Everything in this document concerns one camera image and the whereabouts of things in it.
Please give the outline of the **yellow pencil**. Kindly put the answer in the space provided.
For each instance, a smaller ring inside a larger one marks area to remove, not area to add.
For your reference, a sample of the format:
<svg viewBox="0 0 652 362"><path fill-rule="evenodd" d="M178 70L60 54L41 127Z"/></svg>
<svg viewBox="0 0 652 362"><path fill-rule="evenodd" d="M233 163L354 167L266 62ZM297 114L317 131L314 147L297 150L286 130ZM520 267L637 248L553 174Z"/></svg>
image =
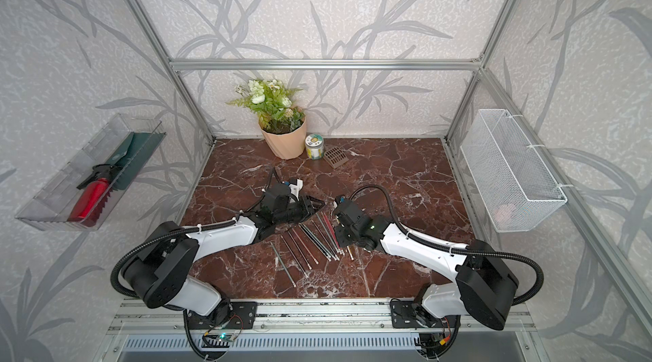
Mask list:
<svg viewBox="0 0 652 362"><path fill-rule="evenodd" d="M350 257L351 261L353 262L353 261L355 260L355 258L354 258L354 256L353 256L353 252L352 252L351 246L348 246L348 247L347 247L347 251L348 251L348 254L349 254L349 257Z"/></svg>

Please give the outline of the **blue striped pencil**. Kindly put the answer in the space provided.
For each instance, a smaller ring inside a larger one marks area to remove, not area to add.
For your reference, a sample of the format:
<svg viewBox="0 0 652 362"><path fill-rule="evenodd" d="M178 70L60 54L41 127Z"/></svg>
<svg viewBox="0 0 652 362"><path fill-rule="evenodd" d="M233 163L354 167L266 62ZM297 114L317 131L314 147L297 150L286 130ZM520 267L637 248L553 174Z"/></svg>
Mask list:
<svg viewBox="0 0 652 362"><path fill-rule="evenodd" d="M292 235L292 230L289 230L289 231L287 232L287 235L288 235L288 237L292 240L292 242L293 242L293 244L295 245L296 249L299 251L299 253L300 253L300 257L304 260L304 263L307 265L307 268L308 268L309 270L312 270L312 265L311 265L310 262L308 261L308 259L307 259L306 255L305 255L305 253L304 253L304 252L302 251L302 249L300 248L297 239L295 239L294 236Z"/></svg>

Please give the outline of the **red pencil brown cap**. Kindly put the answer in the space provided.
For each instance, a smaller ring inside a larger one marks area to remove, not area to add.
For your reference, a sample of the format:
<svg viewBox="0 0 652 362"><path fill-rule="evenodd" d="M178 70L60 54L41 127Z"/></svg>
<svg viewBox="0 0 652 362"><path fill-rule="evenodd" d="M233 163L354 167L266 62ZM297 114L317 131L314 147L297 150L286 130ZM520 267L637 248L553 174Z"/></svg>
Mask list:
<svg viewBox="0 0 652 362"><path fill-rule="evenodd" d="M341 249L341 246L337 241L336 233L334 232L334 228L333 228L331 222L329 221L326 213L322 213L322 217L324 219L324 223L326 224L327 229L329 230L329 234L331 235L331 238L332 238L332 240L334 242L334 245L336 246L338 252L343 254L344 252Z"/></svg>

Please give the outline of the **green pencil pink cap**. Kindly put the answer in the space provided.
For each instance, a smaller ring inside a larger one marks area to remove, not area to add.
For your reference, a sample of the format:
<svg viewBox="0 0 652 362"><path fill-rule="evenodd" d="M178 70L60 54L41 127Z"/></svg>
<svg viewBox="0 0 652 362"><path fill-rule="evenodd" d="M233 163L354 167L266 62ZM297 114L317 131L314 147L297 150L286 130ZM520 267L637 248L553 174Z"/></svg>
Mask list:
<svg viewBox="0 0 652 362"><path fill-rule="evenodd" d="M323 218L321 217L321 214L317 214L316 216L317 216L317 219L318 219L319 223L321 224L322 228L324 229L324 232L325 232L326 236L328 237L329 243L334 248L334 252L336 254L338 254L339 256L341 256L341 250L337 247L336 241L334 240L334 237L333 237L332 233L330 232L329 228L327 227L327 225L325 224Z"/></svg>

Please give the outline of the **green pencil clear cap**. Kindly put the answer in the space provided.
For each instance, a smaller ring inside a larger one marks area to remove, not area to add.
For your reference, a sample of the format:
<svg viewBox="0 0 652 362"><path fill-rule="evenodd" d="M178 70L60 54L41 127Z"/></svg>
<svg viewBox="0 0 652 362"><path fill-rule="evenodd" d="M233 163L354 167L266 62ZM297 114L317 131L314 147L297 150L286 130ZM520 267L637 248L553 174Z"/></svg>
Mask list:
<svg viewBox="0 0 652 362"><path fill-rule="evenodd" d="M315 218L312 222L315 224L316 230L319 232L319 234L322 236L322 238L324 238L324 241L326 242L327 246L329 247L329 250L333 253L333 256L337 260L341 260L341 256L339 255L339 252L337 251L336 246L334 245L334 243L330 239L329 233L328 233L327 229L325 228L324 224L320 221L319 218Z"/></svg>

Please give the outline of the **blue pencil purple cap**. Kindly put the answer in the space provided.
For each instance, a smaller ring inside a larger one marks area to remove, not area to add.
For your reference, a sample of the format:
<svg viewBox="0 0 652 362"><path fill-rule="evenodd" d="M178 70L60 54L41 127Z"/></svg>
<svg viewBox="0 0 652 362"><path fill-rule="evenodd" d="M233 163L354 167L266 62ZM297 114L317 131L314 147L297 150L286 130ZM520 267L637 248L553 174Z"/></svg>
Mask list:
<svg viewBox="0 0 652 362"><path fill-rule="evenodd" d="M307 227L307 228L308 228L308 227ZM309 228L308 228L308 229L309 229ZM309 229L309 230L310 230L310 229ZM310 230L310 231L311 231L311 230ZM313 233L313 232L312 232L312 233ZM315 234L315 233L314 233L314 234ZM316 234L315 234L315 235L316 235ZM316 236L317 236L317 235L316 235ZM318 237L318 236L317 236L317 237ZM319 239L319 240L320 240L320 239ZM321 241L321 240L320 240L320 241ZM324 243L324 242L323 242L323 243ZM329 248L325 243L324 243L324 245L325 245L327 248ZM329 251L330 251L330 250L329 250ZM331 253L332 253L332 252L331 252ZM332 256L333 256L333 254L332 254ZM337 259L333 256L333 259L332 259L332 260L337 260Z"/></svg>

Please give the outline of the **red striped pencil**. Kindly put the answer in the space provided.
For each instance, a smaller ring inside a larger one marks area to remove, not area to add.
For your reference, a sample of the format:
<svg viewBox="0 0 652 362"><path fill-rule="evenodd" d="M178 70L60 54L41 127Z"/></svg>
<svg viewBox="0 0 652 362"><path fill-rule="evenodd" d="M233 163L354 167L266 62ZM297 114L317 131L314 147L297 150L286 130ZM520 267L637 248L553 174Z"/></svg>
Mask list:
<svg viewBox="0 0 652 362"><path fill-rule="evenodd" d="M300 235L299 232L298 232L298 229L297 229L297 228L293 228L293 229L292 229L292 233L296 236L297 241L299 241L301 247L303 248L303 250L305 251L305 253L307 254L307 256L308 256L308 257L309 257L309 258L310 258L310 259L315 263L315 265L319 265L319 261L318 261L317 258L313 255L313 253L310 251L310 249L309 249L309 247L307 246L307 244L305 243L305 241L302 239L301 235Z"/></svg>

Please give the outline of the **dark blue pencil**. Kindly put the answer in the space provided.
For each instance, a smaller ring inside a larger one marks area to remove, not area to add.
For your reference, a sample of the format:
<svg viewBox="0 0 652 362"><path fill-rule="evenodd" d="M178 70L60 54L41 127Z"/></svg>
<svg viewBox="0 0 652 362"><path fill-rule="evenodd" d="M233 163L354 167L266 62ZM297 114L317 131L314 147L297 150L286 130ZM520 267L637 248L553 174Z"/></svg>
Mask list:
<svg viewBox="0 0 652 362"><path fill-rule="evenodd" d="M304 269L303 265L301 264L301 262L299 261L299 259L297 258L297 256L295 256L295 253L292 251L292 248L291 248L290 244L288 243L288 241L285 239L285 237L284 237L283 235L280 236L280 237L281 237L281 240L282 240L282 242L284 243L285 247L288 249L288 251L289 251L289 253L290 253L290 256L291 256L291 257L293 258L293 260L295 261L295 263L296 263L298 269L302 272L302 274L303 274L305 277L308 277L308 274L307 274L306 270Z"/></svg>

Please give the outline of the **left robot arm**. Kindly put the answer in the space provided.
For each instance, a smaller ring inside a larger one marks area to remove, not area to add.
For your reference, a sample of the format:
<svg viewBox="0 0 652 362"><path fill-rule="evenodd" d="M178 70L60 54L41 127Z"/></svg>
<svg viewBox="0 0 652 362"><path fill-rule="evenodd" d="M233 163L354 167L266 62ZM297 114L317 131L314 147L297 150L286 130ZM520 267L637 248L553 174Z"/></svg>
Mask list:
<svg viewBox="0 0 652 362"><path fill-rule="evenodd" d="M185 227L165 222L118 260L110 284L150 309L172 307L208 316L227 300L215 287L190 275L195 262L264 241L277 226L300 224L324 206L324 201L303 193L302 182L293 179L268 187L251 209L232 219Z"/></svg>

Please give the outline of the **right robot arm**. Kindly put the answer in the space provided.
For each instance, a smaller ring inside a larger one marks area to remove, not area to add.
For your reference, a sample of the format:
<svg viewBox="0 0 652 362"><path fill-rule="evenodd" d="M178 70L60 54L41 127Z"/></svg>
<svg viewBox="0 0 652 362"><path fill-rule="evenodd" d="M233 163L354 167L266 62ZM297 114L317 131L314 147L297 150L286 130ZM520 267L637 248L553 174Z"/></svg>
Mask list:
<svg viewBox="0 0 652 362"><path fill-rule="evenodd" d="M519 282L490 245L455 244L411 229L402 232L394 221L371 217L345 197L334 201L334 215L341 225L336 236L342 246L406 258L448 279L446 284L422 287L410 304L410 317L421 326L469 315L495 331L504 329Z"/></svg>

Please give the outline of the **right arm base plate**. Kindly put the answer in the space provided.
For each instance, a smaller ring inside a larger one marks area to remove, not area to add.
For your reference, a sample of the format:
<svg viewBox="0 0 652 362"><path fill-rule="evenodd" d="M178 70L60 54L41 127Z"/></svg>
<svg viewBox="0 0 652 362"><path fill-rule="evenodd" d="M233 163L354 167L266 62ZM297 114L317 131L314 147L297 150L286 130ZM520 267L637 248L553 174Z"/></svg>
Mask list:
<svg viewBox="0 0 652 362"><path fill-rule="evenodd" d="M389 302L392 327L396 329L408 328L459 328L460 316L448 315L444 318L437 318L429 314L424 307L411 300L399 300L392 298Z"/></svg>

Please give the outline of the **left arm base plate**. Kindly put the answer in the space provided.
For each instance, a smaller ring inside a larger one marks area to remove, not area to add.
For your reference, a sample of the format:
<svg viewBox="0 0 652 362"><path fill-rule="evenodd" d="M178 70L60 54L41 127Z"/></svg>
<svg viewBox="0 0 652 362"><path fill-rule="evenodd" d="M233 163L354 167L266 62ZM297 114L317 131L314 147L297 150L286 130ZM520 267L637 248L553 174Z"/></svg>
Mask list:
<svg viewBox="0 0 652 362"><path fill-rule="evenodd" d="M190 330L221 328L227 330L251 330L256 319L258 302L234 301L220 304L208 316L188 313L187 324Z"/></svg>

